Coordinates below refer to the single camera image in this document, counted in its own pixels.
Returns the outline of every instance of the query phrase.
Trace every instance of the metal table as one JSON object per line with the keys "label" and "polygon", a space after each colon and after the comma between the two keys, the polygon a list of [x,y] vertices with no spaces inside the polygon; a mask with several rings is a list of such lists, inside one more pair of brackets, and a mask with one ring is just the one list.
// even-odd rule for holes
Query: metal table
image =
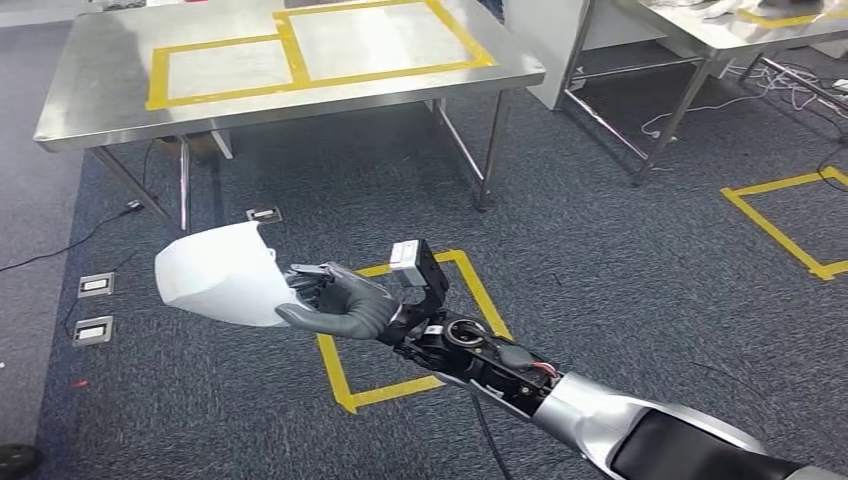
{"label": "metal table", "polygon": [[[756,55],[754,62],[745,74],[740,77],[740,81],[747,79],[756,65],[763,64],[791,77],[819,95],[830,99],[834,105],[844,107],[848,111],[848,105],[844,101],[833,97],[833,95],[818,86],[794,75],[778,63],[763,57],[763,54],[768,51],[779,51],[786,48],[848,38],[848,22],[844,18],[834,17],[805,25],[767,28],[758,22],[752,21],[750,15],[723,15],[714,19],[703,19],[694,14],[697,9],[703,8],[701,6],[671,7],[659,5],[651,0],[614,0],[615,4],[622,11],[631,15],[634,19],[641,20],[656,28],[667,35],[671,42],[693,52],[694,55],[669,62],[626,66],[604,72],[580,73],[576,69],[579,65],[580,53],[583,51],[583,45],[589,31],[589,23],[595,1],[584,0],[583,8],[580,11],[580,28],[571,52],[571,58],[566,67],[563,85],[560,88],[560,94],[557,98],[557,108],[561,109],[566,99],[575,102],[591,118],[633,151],[642,160],[641,167],[634,177],[634,185],[640,185],[645,180],[648,172],[656,165],[660,154],[671,141],[677,126],[689,109],[692,100],[698,94],[698,91],[717,62],[727,62],[735,57]],[[696,64],[697,69],[650,152],[645,152],[639,148],[596,112],[588,103],[571,91],[572,82],[579,80],[622,75],[685,63]]]}
{"label": "metal table", "polygon": [[[511,89],[541,83],[542,65],[476,0],[286,8],[303,3],[213,0],[77,18],[35,141],[48,151],[92,148],[183,235],[191,198],[185,135],[212,132],[226,156],[234,127],[432,101],[478,181],[478,208],[487,208]],[[482,168],[443,100],[476,91],[498,92]],[[107,148],[162,137],[181,142],[179,224]]]}

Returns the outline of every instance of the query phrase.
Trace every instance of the yellow tape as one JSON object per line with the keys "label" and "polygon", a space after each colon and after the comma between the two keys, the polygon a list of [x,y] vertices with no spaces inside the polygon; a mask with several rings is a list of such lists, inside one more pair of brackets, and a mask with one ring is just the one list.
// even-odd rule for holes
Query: yellow tape
{"label": "yellow tape", "polygon": [[837,273],[845,273],[848,272],[848,260],[831,263],[830,265],[825,265],[824,268],[831,275],[836,275]]}
{"label": "yellow tape", "polygon": [[[307,15],[314,13],[355,10],[360,8],[373,8],[413,3],[423,3],[430,7],[433,14],[441,20],[445,27],[450,30],[456,36],[459,42],[465,47],[465,49],[468,50],[468,52],[471,54],[472,59],[463,62],[428,65],[423,67],[414,67],[388,72],[365,73],[360,75],[349,75],[345,77],[326,78],[320,80],[313,80],[310,77],[308,68],[306,66],[306,61],[303,58],[303,53],[297,41],[297,35],[294,32],[289,17],[294,15]],[[431,73],[443,73],[471,68],[483,68],[494,66],[497,64],[494,58],[489,54],[489,52],[486,51],[486,49],[483,48],[479,43],[477,43],[474,37],[471,36],[471,34],[469,34],[468,31],[466,31],[462,27],[462,25],[457,22],[455,18],[453,18],[450,12],[447,11],[441,5],[439,0],[379,0],[353,4],[342,3],[339,5],[302,7],[290,10],[283,10],[279,12],[274,12],[272,16],[276,21],[277,34],[262,35],[258,37],[236,38],[230,40],[219,40],[215,42],[195,43],[188,45],[176,45],[171,47],[162,47],[154,49],[153,63],[150,72],[150,88],[148,92],[148,101],[145,104],[145,108],[147,110],[157,110],[160,108],[180,107],[186,105],[194,105],[198,103],[217,102],[222,100],[234,100],[237,98],[253,97],[258,95],[271,95],[275,93],[292,92],[311,88],[334,87],[362,82],[371,82],[376,80],[385,80],[390,78],[426,75]],[[216,92],[202,95],[191,95],[180,98],[168,98],[168,61],[170,54],[270,40],[279,40],[282,43],[283,50],[286,55],[286,60],[291,71],[291,83],[230,90],[226,92]]]}
{"label": "yellow tape", "polygon": [[817,15],[802,15],[800,17],[775,19],[761,17],[744,8],[737,10],[736,13],[744,19],[754,22],[764,28],[782,28],[794,27],[798,25],[807,25],[812,23],[813,21],[818,21],[825,18],[848,18],[848,10],[836,10],[831,12],[820,13]]}
{"label": "yellow tape", "polygon": [[817,182],[819,180],[821,180],[821,177],[818,173],[808,173],[797,177],[785,178],[783,180],[776,180],[774,182],[740,188],[739,190],[734,190],[733,193],[736,195],[753,195],[755,193],[766,193],[772,190],[780,190],[781,188],[794,187],[796,185]]}
{"label": "yellow tape", "polygon": [[233,45],[244,45],[247,43],[272,42],[279,41],[279,33],[273,35],[259,35],[255,37],[231,38],[228,40],[216,40],[214,42],[190,43],[186,45],[175,45],[172,47],[161,47],[153,49],[153,60],[150,66],[150,86],[147,94],[147,110],[158,110],[166,107],[176,107],[180,105],[191,105],[193,103],[202,103],[214,100],[227,100],[230,98],[241,98],[251,95],[262,95],[268,93],[277,93],[279,87],[283,85],[273,85],[270,87],[249,88],[238,90],[239,95],[233,95],[235,92],[213,93],[208,95],[194,95],[190,97],[182,97],[178,99],[168,98],[168,82],[170,71],[170,56],[174,53],[191,52],[194,50],[205,50],[208,48],[229,47]]}
{"label": "yellow tape", "polygon": [[[442,254],[441,258],[456,262],[456,265],[459,267],[459,272],[462,274],[462,278],[468,286],[468,290],[471,291],[471,296],[474,297],[474,301],[477,302],[477,305],[480,307],[483,317],[487,322],[489,322],[489,325],[491,325],[492,331],[502,337],[512,340],[512,334],[509,333],[509,329],[506,328],[506,324],[501,318],[501,315],[495,309],[495,304],[492,303],[489,293],[486,292],[485,288],[483,288],[483,283],[480,281],[480,277],[477,276],[477,272],[474,271],[474,267],[471,265],[471,261],[468,259],[465,252],[462,250],[449,250]],[[443,261],[439,259],[439,255],[436,255],[436,260]]]}
{"label": "yellow tape", "polygon": [[365,405],[371,405],[372,403],[384,402],[393,398],[431,390],[436,387],[441,387],[442,385],[444,384],[440,382],[439,379],[432,375],[427,375],[426,377],[408,380],[395,385],[389,385],[388,387],[375,388],[374,390],[356,393],[353,395],[353,400],[356,402],[357,407],[364,407]]}
{"label": "yellow tape", "polygon": [[471,56],[474,57],[474,62],[479,67],[490,67],[495,65],[495,59],[489,55],[489,52],[486,51],[485,48],[480,46],[477,43],[477,40],[468,33],[468,30],[463,28],[459,22],[453,18],[453,15],[450,14],[445,7],[442,6],[439,0],[426,0],[427,5],[430,7],[430,10],[439,17],[439,20],[448,28],[448,30],[453,33],[459,42],[471,53]]}
{"label": "yellow tape", "polygon": [[297,43],[297,36],[291,26],[291,20],[285,12],[274,13],[274,20],[277,22],[277,33],[280,34],[283,51],[286,52],[286,61],[289,63],[292,83],[306,88],[311,79],[306,68],[306,62],[303,60],[303,53],[300,51],[300,45]]}
{"label": "yellow tape", "polygon": [[147,90],[147,110],[162,108],[161,105],[168,103],[168,71],[170,69],[170,58],[165,49],[153,50],[153,59],[150,63],[150,85]]}
{"label": "yellow tape", "polygon": [[828,272],[828,270],[822,266],[819,262],[816,261],[813,257],[811,257],[807,252],[804,251],[801,247],[798,246],[797,243],[793,242],[792,239],[786,236],[783,232],[781,232],[777,227],[775,227],[771,222],[766,220],[765,217],[760,215],[759,212],[754,210],[753,207],[748,205],[745,200],[742,200],[742,197],[738,192],[735,192],[729,188],[722,188],[721,193],[727,197],[734,205],[736,205],[740,210],[742,210],[745,215],[751,218],[757,225],[760,226],[763,230],[765,230],[769,235],[772,236],[777,243],[783,245],[783,248],[789,251],[792,255],[795,255],[795,258],[800,260],[807,268],[810,269],[810,273],[818,275],[823,280],[833,280],[833,274]]}
{"label": "yellow tape", "polygon": [[360,8],[390,7],[392,5],[405,5],[408,3],[422,3],[424,0],[377,0],[363,3],[342,3],[337,5],[325,5],[319,7],[288,8],[282,12],[286,15],[311,15],[313,13],[338,12],[341,10],[358,10]]}
{"label": "yellow tape", "polygon": [[845,176],[842,172],[840,172],[834,167],[827,167],[822,170],[822,176],[825,178],[835,178],[841,184],[848,187],[848,176]]}
{"label": "yellow tape", "polygon": [[[437,253],[434,257],[439,263],[456,263],[457,267],[459,267],[462,279],[465,281],[471,295],[477,302],[477,306],[483,313],[483,317],[489,325],[491,325],[492,330],[498,335],[512,339],[509,329],[506,327],[506,324],[504,324],[497,309],[495,309],[492,299],[489,297],[489,294],[486,293],[486,289],[483,288],[483,284],[480,282],[480,278],[477,276],[477,272],[474,271],[474,267],[471,265],[471,261],[468,259],[465,252],[462,250],[448,250],[447,252]],[[356,273],[364,277],[376,277],[389,273],[389,266],[376,265],[373,267],[362,268],[357,270]],[[428,375],[426,377],[416,378],[414,380],[408,380],[386,387],[351,394],[350,386],[347,383],[347,377],[345,376],[344,368],[342,367],[342,362],[339,358],[339,353],[336,349],[336,343],[333,340],[333,337],[319,334],[318,347],[321,350],[321,356],[324,359],[324,366],[327,368],[327,377],[330,379],[330,387],[333,389],[333,396],[336,401],[350,413],[355,414],[357,407],[371,405],[373,403],[379,403],[405,395],[412,395],[413,393],[423,392],[442,385],[442,382],[440,382],[436,377]]]}
{"label": "yellow tape", "polygon": [[330,387],[333,390],[333,396],[336,397],[336,402],[348,412],[356,413],[356,402],[353,395],[350,394],[350,387],[347,384],[347,378],[344,369],[342,369],[342,361],[339,358],[333,337],[319,333],[318,349],[321,351],[321,357],[324,358],[324,367],[327,369],[327,378],[330,379]]}

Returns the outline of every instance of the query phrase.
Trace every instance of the robotic hand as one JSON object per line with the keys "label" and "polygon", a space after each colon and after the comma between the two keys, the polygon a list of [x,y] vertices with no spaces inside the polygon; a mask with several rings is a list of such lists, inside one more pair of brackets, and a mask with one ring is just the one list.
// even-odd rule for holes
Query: robotic hand
{"label": "robotic hand", "polygon": [[391,270],[425,301],[401,305],[385,289],[335,264],[293,266],[289,284],[309,309],[282,305],[289,324],[375,339],[530,421],[616,480],[837,480],[844,477],[765,454],[746,433],[681,405],[645,401],[574,373],[442,308],[447,279],[426,242],[395,244]]}
{"label": "robotic hand", "polygon": [[614,480],[848,480],[770,457],[705,413],[561,372],[484,322],[442,308],[449,284],[423,240],[395,244],[390,268],[424,300],[401,304],[334,263],[283,273],[252,222],[175,241],[156,257],[156,281],[168,305],[217,320],[389,345],[445,383],[532,422]]}
{"label": "robotic hand", "polygon": [[372,340],[400,312],[385,288],[337,263],[292,265],[286,280],[299,298],[277,306],[277,315],[303,330]]}

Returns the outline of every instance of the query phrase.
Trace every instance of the exposed wiring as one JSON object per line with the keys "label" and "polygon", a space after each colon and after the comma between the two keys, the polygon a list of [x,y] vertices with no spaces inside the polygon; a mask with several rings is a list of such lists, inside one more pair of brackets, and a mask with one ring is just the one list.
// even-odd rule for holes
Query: exposed wiring
{"label": "exposed wiring", "polygon": [[[809,67],[805,67],[803,65],[798,65],[798,64],[794,64],[794,63],[786,63],[786,62],[784,62],[784,65],[791,65],[793,67],[796,67],[796,68],[790,69],[790,71],[792,73],[794,73],[795,75],[798,75],[799,77],[804,78],[804,80],[806,80],[810,83],[815,83],[815,84],[821,83],[822,79],[818,78],[815,75],[815,73],[813,73],[813,71]],[[742,67],[733,67],[733,66],[725,69],[725,72],[730,74],[730,75],[742,75],[744,71],[745,71],[745,69],[742,68]],[[758,99],[758,98],[763,98],[766,95],[768,95],[768,93],[771,92],[771,91],[789,90],[790,93],[791,93],[791,97],[790,97],[791,101],[787,101],[787,103],[790,103],[792,105],[792,108],[796,111],[801,111],[801,110],[807,109],[807,107],[810,104],[812,104],[815,101],[818,101],[818,103],[824,105],[825,107],[829,108],[830,110],[833,110],[833,112],[836,113],[837,115],[839,115],[840,117],[848,119],[848,116],[846,116],[846,114],[843,113],[842,109],[839,106],[834,105],[833,103],[831,103],[831,102],[829,102],[825,99],[820,98],[817,93],[812,92],[808,88],[805,88],[803,85],[801,85],[801,84],[799,84],[799,83],[797,83],[797,82],[795,82],[791,79],[784,78],[784,77],[785,77],[784,72],[780,72],[777,75],[775,75],[775,73],[768,67],[761,67],[761,68],[755,69],[751,73],[749,78],[751,78],[751,79],[765,79],[768,82],[768,83],[763,83],[761,80],[757,81],[757,86],[763,88],[762,93],[760,93],[758,95],[749,95],[749,96],[734,98],[732,100],[729,100],[727,102],[722,103],[721,105],[715,105],[715,106],[708,105],[708,106],[703,106],[703,107],[695,107],[695,108],[690,108],[686,111],[687,112],[697,112],[697,111],[701,111],[701,110],[719,110],[719,109],[722,109],[724,107],[727,107],[728,105],[732,105],[736,102],[741,102],[743,100],[755,100],[755,99]],[[800,100],[799,100],[798,94],[810,94],[810,97],[805,98],[799,104],[798,102]],[[654,117],[653,119],[649,120],[648,122],[644,123],[641,127],[642,133],[645,134],[645,135],[648,135],[650,137],[653,137],[653,138],[659,138],[659,136],[660,136],[659,131],[657,131],[657,130],[647,130],[647,128],[650,125],[652,125],[653,123],[655,123],[657,120],[669,117],[671,115],[672,115],[671,113],[664,113],[664,114],[658,115],[658,116]]]}
{"label": "exposed wiring", "polygon": [[501,469],[501,473],[503,473],[505,480],[513,480],[512,474],[509,473],[509,468],[507,468],[506,463],[503,458],[501,458],[500,452],[498,452],[498,446],[495,445],[495,439],[492,438],[492,432],[489,431],[489,424],[486,422],[486,416],[483,415],[483,408],[480,406],[480,400],[477,399],[477,396],[473,393],[469,393],[471,395],[471,403],[474,404],[474,411],[477,412],[477,420],[480,422],[480,428],[483,430],[483,436],[486,437],[486,443],[489,444],[489,448],[492,450],[492,455],[495,457],[495,462],[498,463],[498,468]]}
{"label": "exposed wiring", "polygon": [[[687,109],[686,112],[688,113],[688,112],[699,112],[701,110],[720,110],[720,109],[722,109],[722,108],[724,108],[728,105],[732,105],[736,102],[741,102],[743,100],[755,100],[755,99],[758,99],[758,98],[763,98],[771,90],[775,89],[774,85],[778,81],[782,80],[782,78],[783,78],[783,74],[781,73],[776,78],[772,79],[771,82],[767,86],[765,86],[765,90],[763,91],[763,93],[761,93],[759,95],[750,95],[750,96],[746,96],[746,97],[734,98],[732,100],[728,100],[728,101],[722,103],[721,105],[705,105],[703,107],[690,108],[690,109]],[[646,129],[650,125],[652,125],[654,122],[656,122],[657,120],[663,119],[665,117],[670,117],[671,115],[672,115],[671,113],[663,113],[662,115],[657,115],[656,117],[652,118],[651,120],[648,120],[647,122],[642,124],[642,127],[641,127],[642,133],[644,133],[645,135],[648,135],[649,137],[659,138],[660,137],[659,130],[648,131]]]}
{"label": "exposed wiring", "polygon": [[7,265],[3,268],[0,268],[0,273],[7,272],[7,271],[12,270],[14,268],[22,267],[22,266],[30,264],[30,263],[32,263],[36,260],[41,260],[42,258],[55,257],[56,255],[59,255],[61,253],[65,253],[68,250],[71,250],[72,248],[81,245],[86,240],[93,237],[94,234],[97,233],[97,230],[99,230],[100,227],[102,227],[103,225],[106,225],[107,223],[110,223],[110,222],[114,222],[115,220],[123,217],[124,215],[128,215],[132,212],[137,212],[137,211],[141,210],[142,208],[144,208],[144,207],[140,203],[131,202],[130,204],[127,205],[127,208],[124,211],[122,211],[121,213],[119,213],[119,214],[117,214],[113,217],[109,217],[106,220],[101,221],[100,223],[95,225],[94,228],[92,228],[91,231],[88,232],[88,234],[86,236],[82,237],[81,239],[77,240],[76,242],[71,243],[67,247],[62,248],[60,250],[56,250],[55,252],[52,252],[52,253],[45,253],[43,255],[38,255],[36,257],[32,257],[30,259],[24,260],[22,262],[15,263],[13,265]]}
{"label": "exposed wiring", "polygon": [[543,372],[545,372],[545,373],[546,373],[549,377],[552,377],[552,378],[557,378],[557,377],[559,377],[559,375],[557,375],[556,368],[554,368],[554,366],[553,366],[553,365],[551,365],[550,363],[547,363],[547,362],[533,362],[533,363],[531,364],[531,366],[536,367],[536,368],[538,368],[539,370],[542,370],[542,371],[543,371]]}
{"label": "exposed wiring", "polygon": [[[117,272],[117,271],[118,271],[118,269],[120,269],[121,267],[123,267],[124,265],[126,265],[126,264],[127,264],[127,262],[129,262],[130,260],[132,260],[132,259],[133,259],[133,257],[135,257],[138,253],[139,253],[139,252],[137,252],[137,251],[136,251],[136,252],[131,253],[129,256],[127,256],[126,258],[124,258],[123,260],[121,260],[121,263],[117,264],[115,267],[113,267],[113,268],[112,268],[111,270],[109,270],[109,271],[110,271],[110,272]],[[71,331],[70,331],[70,330],[68,330],[68,320],[70,320],[70,318],[71,318],[71,314],[72,314],[72,313],[74,313],[74,309],[76,308],[76,306],[77,306],[77,303],[78,303],[78,302],[79,302],[79,297],[74,297],[74,301],[73,301],[73,303],[71,303],[71,308],[69,308],[69,309],[68,309],[68,313],[66,313],[66,314],[65,314],[65,317],[64,317],[64,318],[62,318],[62,322],[61,322],[62,328],[65,330],[65,335],[67,335],[67,336],[68,336],[68,338],[70,338],[71,340],[73,340],[73,337],[74,337],[74,336],[73,336],[73,334],[71,333]]]}

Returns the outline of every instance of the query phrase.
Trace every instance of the yellow tape square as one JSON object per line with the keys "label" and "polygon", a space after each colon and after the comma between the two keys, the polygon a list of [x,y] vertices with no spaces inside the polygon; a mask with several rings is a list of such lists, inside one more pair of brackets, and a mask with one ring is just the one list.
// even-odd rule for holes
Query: yellow tape square
{"label": "yellow tape square", "polygon": [[[503,319],[501,319],[500,314],[495,309],[492,299],[489,297],[486,289],[483,288],[480,277],[477,276],[477,272],[474,271],[474,267],[471,265],[471,261],[465,252],[462,250],[448,250],[447,252],[437,253],[435,257],[439,263],[454,262],[456,264],[465,285],[483,313],[483,318],[492,327],[492,331],[497,335],[511,340],[512,335],[509,333],[509,329],[507,329],[506,324],[504,324]],[[389,266],[377,265],[375,267],[357,270],[356,273],[364,277],[377,277],[389,273]],[[318,348],[321,351],[321,357],[324,360],[324,367],[327,369],[327,377],[329,378],[330,387],[333,390],[333,396],[336,402],[353,414],[356,413],[358,407],[412,395],[442,386],[442,382],[436,379],[436,377],[427,375],[426,377],[407,380],[394,385],[352,393],[333,337],[319,334]]]}
{"label": "yellow tape square", "polygon": [[[465,47],[471,59],[442,63],[436,65],[424,65],[399,70],[380,71],[356,75],[344,75],[331,78],[315,79],[309,75],[303,52],[292,25],[292,17],[315,15],[325,12],[338,12],[343,10],[359,10],[364,8],[390,7],[407,4],[422,4],[450,31],[459,43]],[[257,95],[270,95],[274,93],[306,90],[310,88],[333,87],[349,85],[354,83],[384,80],[389,78],[406,77],[413,75],[424,75],[428,73],[441,73],[453,70],[471,68],[482,68],[497,65],[494,58],[483,48],[474,37],[460,24],[450,12],[442,6],[440,0],[378,0],[363,3],[342,3],[337,5],[326,5],[319,7],[302,7],[273,12],[277,33],[261,35],[256,37],[234,38],[215,42],[204,42],[187,45],[176,45],[171,47],[155,48],[152,54],[150,67],[150,84],[148,99],[145,103],[147,110],[158,110],[162,108],[194,105],[198,103],[216,102],[221,100],[232,100],[236,98],[252,97]],[[230,45],[241,45],[252,42],[278,40],[285,52],[286,62],[292,81],[276,85],[267,85],[253,88],[242,88],[224,92],[206,93],[171,98],[169,95],[170,56],[177,52],[188,52],[203,50],[207,48],[219,48]]]}
{"label": "yellow tape square", "polygon": [[835,263],[831,263],[828,265],[822,265],[818,260],[813,258],[809,253],[804,251],[803,248],[798,246],[791,238],[789,238],[785,233],[781,232],[773,223],[768,221],[760,212],[754,209],[748,202],[742,199],[745,195],[755,195],[758,193],[766,193],[772,192],[775,190],[780,190],[782,188],[794,187],[796,185],[803,185],[805,183],[822,181],[825,178],[834,179],[845,186],[848,186],[848,177],[846,177],[842,172],[833,168],[827,167],[819,173],[808,173],[806,175],[799,175],[797,177],[786,178],[783,180],[777,180],[774,182],[762,183],[759,185],[752,185],[750,187],[740,188],[737,190],[732,190],[730,188],[722,188],[721,193],[727,197],[728,200],[731,201],[736,207],[738,207],[742,212],[748,216],[751,220],[754,221],[757,225],[759,225],[763,230],[766,231],[769,235],[774,238],[777,243],[781,244],[786,250],[789,251],[792,255],[795,256],[798,260],[801,261],[807,268],[810,269],[810,273],[818,276],[822,280],[833,280],[834,275],[838,273],[848,272],[848,260],[843,260]]}

